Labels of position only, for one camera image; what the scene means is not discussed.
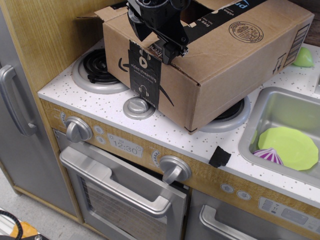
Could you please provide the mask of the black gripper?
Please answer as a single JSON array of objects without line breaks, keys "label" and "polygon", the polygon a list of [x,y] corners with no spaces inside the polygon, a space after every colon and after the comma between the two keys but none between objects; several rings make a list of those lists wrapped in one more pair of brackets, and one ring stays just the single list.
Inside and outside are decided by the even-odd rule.
[{"label": "black gripper", "polygon": [[152,32],[164,41],[162,62],[170,65],[177,56],[188,52],[189,38],[181,24],[181,12],[188,0],[128,0],[129,23],[140,41]]}]

